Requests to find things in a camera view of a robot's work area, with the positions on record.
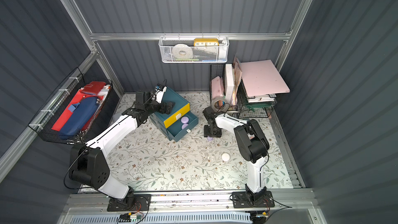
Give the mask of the white earphone case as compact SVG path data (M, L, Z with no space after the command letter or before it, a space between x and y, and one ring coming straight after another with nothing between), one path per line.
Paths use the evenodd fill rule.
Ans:
M231 156L228 153L225 152L225 153L223 153L221 155L221 159L222 159L223 162L228 162L228 161L230 161Z

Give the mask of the yellow drawer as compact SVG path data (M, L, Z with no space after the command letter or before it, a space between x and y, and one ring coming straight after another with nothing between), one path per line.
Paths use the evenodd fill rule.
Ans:
M175 106L176 111L173 110L173 112L166 116L163 124L166 128L169 128L172 124L174 124L177 120L182 118L186 113L190 111L190 104L186 104L182 107Z

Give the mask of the teal drawer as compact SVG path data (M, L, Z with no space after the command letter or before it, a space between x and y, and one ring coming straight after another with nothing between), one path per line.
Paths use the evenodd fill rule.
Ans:
M184 136L190 133L194 127L198 125L199 119L193 113L188 112L184 116L189 118L188 127L182 130L181 127L183 123L181 122L180 119L177 120L174 124L172 124L169 128L167 128L167 133L170 140L173 140L175 142L180 141Z

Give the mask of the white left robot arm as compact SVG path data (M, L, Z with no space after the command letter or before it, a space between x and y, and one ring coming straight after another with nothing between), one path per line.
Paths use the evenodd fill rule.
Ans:
M154 92L136 93L134 105L122 112L110 127L85 145L73 146L65 176L115 200L133 198L134 190L112 175L106 158L129 133L146 123L150 115L171 113L175 103L163 100L168 90L168 87L156 86Z

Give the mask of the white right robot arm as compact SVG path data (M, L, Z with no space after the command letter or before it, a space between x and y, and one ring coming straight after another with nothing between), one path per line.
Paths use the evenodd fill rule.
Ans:
M235 135L241 156L247 161L246 193L258 197L266 192L262 169L268 163L270 145L259 123L254 120L241 120L223 112L216 112L211 107L203 110L207 120L204 137L220 138L223 130Z

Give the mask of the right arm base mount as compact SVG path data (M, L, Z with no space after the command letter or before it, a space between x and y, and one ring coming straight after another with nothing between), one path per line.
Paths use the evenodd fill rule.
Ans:
M230 195L234 208L272 208L275 201L272 200L270 191L259 192L251 195L247 192L235 191Z

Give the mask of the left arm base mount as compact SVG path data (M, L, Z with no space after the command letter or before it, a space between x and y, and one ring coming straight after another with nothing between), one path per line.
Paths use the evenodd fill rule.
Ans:
M148 211L151 203L151 195L134 195L127 197L124 200L109 199L107 207L108 212L123 212L123 211Z

